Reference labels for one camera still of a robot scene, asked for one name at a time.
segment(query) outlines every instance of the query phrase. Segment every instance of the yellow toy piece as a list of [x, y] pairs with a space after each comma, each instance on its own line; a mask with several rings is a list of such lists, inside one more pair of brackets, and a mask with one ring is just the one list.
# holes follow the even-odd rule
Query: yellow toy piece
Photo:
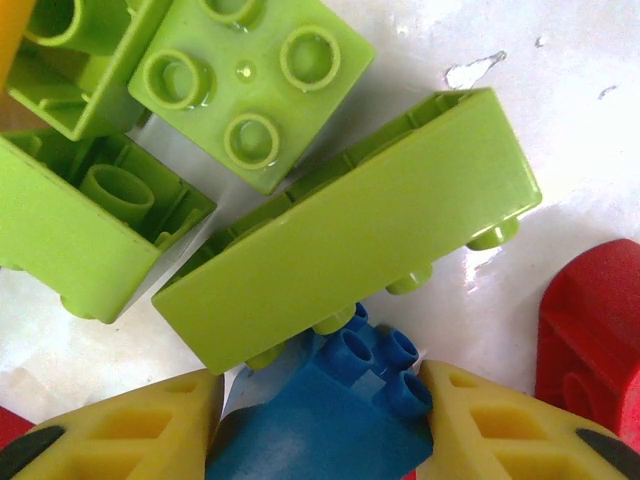
[[433, 396], [434, 453], [418, 479], [639, 478], [623, 475], [578, 437], [576, 430], [589, 429], [617, 439], [589, 420], [445, 363], [424, 362], [420, 378]]
[[65, 432], [13, 480], [202, 480], [223, 396], [202, 370], [53, 418], [30, 433]]

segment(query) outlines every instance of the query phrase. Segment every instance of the lime green brick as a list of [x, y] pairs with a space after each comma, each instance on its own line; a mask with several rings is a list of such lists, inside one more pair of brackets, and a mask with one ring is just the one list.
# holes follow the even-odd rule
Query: lime green brick
[[271, 193], [373, 57], [318, 0], [176, 0], [129, 90]]
[[278, 197], [251, 214], [257, 229], [215, 234], [153, 299], [214, 373], [335, 329], [377, 290], [415, 290], [433, 261], [504, 243], [541, 201], [489, 89], [428, 98], [283, 195], [286, 211]]
[[144, 107], [127, 83], [171, 3], [38, 0], [9, 93], [74, 141], [131, 130]]
[[31, 273], [83, 318], [113, 322], [162, 253], [214, 208], [124, 135], [0, 137], [0, 266]]

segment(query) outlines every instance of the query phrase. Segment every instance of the white surface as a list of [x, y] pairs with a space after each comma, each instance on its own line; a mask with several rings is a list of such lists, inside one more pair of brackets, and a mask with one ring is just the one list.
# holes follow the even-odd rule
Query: white surface
[[[403, 329], [429, 357], [531, 391], [545, 285], [588, 247], [640, 239], [640, 2], [326, 3], [377, 47], [378, 58], [314, 158], [326, 158], [447, 82], [497, 90], [544, 205], [504, 248], [456, 251], [436, 263], [418, 292], [381, 292], [365, 304], [375, 322]], [[162, 121], [152, 119], [137, 135], [219, 201], [207, 231], [264, 200]], [[3, 270], [0, 305], [0, 404], [34, 421], [200, 365], [148, 294], [107, 326], [72, 318], [52, 291]]]

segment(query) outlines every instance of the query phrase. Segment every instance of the blue brick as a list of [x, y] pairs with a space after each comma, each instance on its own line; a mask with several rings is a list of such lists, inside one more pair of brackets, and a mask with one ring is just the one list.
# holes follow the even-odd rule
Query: blue brick
[[303, 345], [308, 358], [275, 398], [225, 420], [235, 431], [207, 480], [397, 480], [431, 455], [431, 396], [408, 370], [417, 351], [404, 335], [375, 330], [359, 305], [345, 328]]

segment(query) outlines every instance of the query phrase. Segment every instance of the water droplet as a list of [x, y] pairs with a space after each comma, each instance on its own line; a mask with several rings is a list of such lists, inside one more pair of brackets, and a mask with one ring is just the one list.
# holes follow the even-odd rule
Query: water droplet
[[243, 83], [250, 83], [256, 79], [258, 72], [253, 62], [243, 60], [236, 67], [236, 76]]
[[453, 65], [446, 71], [444, 79], [452, 90], [473, 88], [478, 80], [506, 58], [507, 52], [501, 50], [489, 57], [481, 58], [466, 65]]

